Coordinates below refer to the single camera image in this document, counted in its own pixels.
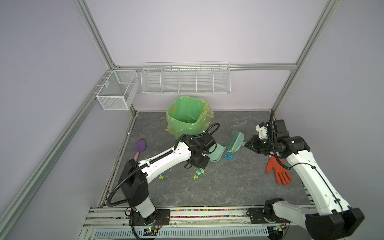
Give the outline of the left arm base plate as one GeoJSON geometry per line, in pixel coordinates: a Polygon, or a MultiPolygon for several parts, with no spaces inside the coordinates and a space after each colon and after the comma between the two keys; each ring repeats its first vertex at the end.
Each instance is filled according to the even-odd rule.
{"type": "Polygon", "coordinates": [[[131,213],[131,222],[134,226],[168,226],[171,219],[170,209],[156,209],[149,217],[143,218],[140,213],[131,213]]]}

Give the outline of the green dustpan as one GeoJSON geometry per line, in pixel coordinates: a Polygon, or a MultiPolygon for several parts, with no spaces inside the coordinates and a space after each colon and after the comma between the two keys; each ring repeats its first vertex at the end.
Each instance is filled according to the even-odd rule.
{"type": "Polygon", "coordinates": [[[209,150],[208,157],[210,158],[210,162],[218,162],[224,154],[225,150],[225,147],[215,143],[209,150]]]}

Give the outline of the red rubber glove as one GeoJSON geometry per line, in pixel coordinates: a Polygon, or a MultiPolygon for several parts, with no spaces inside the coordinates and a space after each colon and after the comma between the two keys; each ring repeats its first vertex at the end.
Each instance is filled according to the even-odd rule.
{"type": "Polygon", "coordinates": [[[289,174],[288,170],[283,168],[275,157],[270,157],[266,167],[267,174],[270,174],[272,171],[274,171],[277,183],[279,185],[283,184],[286,186],[293,181],[293,178],[289,174]]]}

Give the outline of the green hand brush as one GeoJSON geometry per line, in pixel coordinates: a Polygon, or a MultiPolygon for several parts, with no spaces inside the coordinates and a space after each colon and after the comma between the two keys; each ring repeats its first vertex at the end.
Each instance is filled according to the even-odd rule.
{"type": "Polygon", "coordinates": [[[241,132],[233,131],[226,149],[231,152],[237,152],[245,144],[245,135],[241,132]]]}

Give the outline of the green trash bin with bag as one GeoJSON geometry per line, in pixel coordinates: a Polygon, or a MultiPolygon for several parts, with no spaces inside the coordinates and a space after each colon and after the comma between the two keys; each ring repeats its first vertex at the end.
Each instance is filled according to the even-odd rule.
{"type": "Polygon", "coordinates": [[[183,134],[197,135],[209,127],[213,118],[214,111],[207,101],[183,96],[166,111],[167,131],[176,139],[183,134]]]}

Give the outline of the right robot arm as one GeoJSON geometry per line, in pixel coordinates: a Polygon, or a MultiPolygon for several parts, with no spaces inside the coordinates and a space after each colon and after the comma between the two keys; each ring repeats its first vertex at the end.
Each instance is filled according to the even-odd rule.
{"type": "Polygon", "coordinates": [[[270,120],[256,126],[257,134],[245,147],[255,153],[271,155],[284,170],[295,170],[309,191],[315,209],[299,207],[281,199],[266,201],[268,221],[285,219],[308,231],[314,240],[350,237],[365,219],[359,208],[352,208],[338,193],[318,166],[309,145],[299,136],[291,137],[284,120],[270,120]]]}

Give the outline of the paper scraps cluster near bin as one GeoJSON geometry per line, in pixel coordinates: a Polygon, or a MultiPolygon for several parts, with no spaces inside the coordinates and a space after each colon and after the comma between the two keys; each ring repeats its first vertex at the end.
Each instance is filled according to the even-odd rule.
{"type": "Polygon", "coordinates": [[[231,150],[226,150],[227,151],[227,153],[225,154],[225,158],[227,159],[227,160],[230,160],[230,159],[233,159],[234,158],[234,156],[233,156],[233,151],[231,151],[231,150]]]}

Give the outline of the purple pink spatula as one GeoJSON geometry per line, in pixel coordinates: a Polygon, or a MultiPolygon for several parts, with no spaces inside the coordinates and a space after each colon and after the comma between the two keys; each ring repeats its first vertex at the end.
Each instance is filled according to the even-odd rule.
{"type": "Polygon", "coordinates": [[[141,138],[137,141],[135,145],[135,151],[136,154],[134,156],[134,160],[137,162],[139,159],[140,153],[142,153],[146,149],[146,140],[144,138],[141,138]]]}

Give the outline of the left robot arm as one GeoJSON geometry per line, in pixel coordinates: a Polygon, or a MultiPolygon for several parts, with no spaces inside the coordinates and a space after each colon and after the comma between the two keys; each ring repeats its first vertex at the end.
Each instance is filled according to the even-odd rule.
{"type": "Polygon", "coordinates": [[[127,203],[130,208],[148,219],[156,215],[157,209],[149,197],[148,185],[168,169],[185,162],[185,169],[205,169],[212,154],[218,148],[213,134],[220,128],[212,124],[197,135],[181,135],[168,150],[146,160],[129,160],[117,185],[106,199],[107,207],[127,203]]]}

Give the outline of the small white mesh basket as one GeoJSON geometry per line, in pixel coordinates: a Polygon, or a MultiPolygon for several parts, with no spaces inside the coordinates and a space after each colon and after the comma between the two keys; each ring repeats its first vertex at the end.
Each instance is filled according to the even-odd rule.
{"type": "Polygon", "coordinates": [[[112,70],[96,97],[104,110],[129,111],[139,86],[136,71],[112,70]]]}

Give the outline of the paper scraps cluster centre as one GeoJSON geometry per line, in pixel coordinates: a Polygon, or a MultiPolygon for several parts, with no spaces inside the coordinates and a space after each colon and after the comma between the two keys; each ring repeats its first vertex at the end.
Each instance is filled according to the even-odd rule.
{"type": "Polygon", "coordinates": [[[199,178],[199,176],[205,174],[205,170],[204,169],[198,169],[196,170],[196,174],[194,175],[194,180],[197,180],[199,178]]]}

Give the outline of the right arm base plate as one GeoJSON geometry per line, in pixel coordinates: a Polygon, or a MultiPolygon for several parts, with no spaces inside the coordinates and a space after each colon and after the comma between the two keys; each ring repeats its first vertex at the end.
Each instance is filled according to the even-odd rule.
{"type": "Polygon", "coordinates": [[[247,216],[252,224],[284,224],[284,220],[278,218],[273,210],[263,208],[249,208],[247,216]]]}

